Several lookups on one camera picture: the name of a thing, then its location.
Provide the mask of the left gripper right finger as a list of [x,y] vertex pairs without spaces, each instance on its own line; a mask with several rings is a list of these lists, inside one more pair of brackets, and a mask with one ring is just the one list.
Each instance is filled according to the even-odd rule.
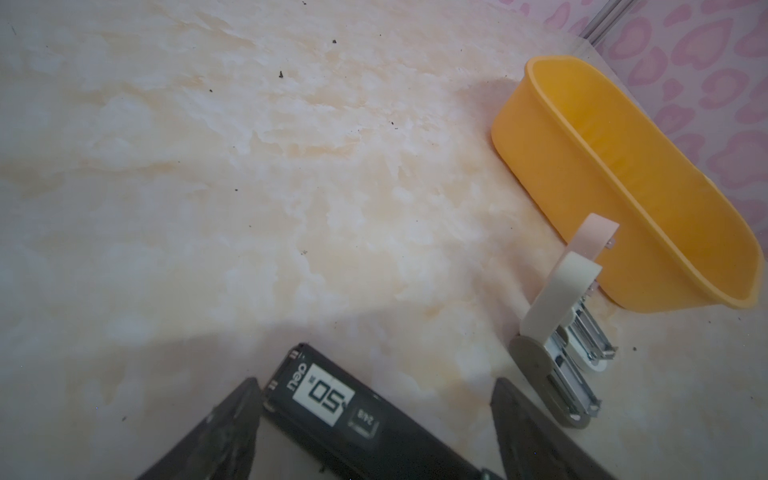
[[613,477],[510,380],[495,381],[490,407],[508,479]]

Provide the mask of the black stapler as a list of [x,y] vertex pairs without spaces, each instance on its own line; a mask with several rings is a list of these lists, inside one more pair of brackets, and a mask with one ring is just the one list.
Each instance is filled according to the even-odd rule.
[[497,479],[307,343],[263,390],[264,415],[344,479]]

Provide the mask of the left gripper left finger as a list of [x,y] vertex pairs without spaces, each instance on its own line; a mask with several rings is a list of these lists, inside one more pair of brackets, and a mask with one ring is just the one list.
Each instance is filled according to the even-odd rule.
[[142,479],[247,479],[263,410],[258,380],[246,378]]

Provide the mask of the yellow plastic tray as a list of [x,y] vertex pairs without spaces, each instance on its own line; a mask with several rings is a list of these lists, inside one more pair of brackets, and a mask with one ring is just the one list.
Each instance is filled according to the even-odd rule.
[[552,227],[590,214],[619,226],[599,283],[619,306],[659,313],[754,307],[765,259],[746,221],[608,77],[573,56],[530,59],[491,139]]

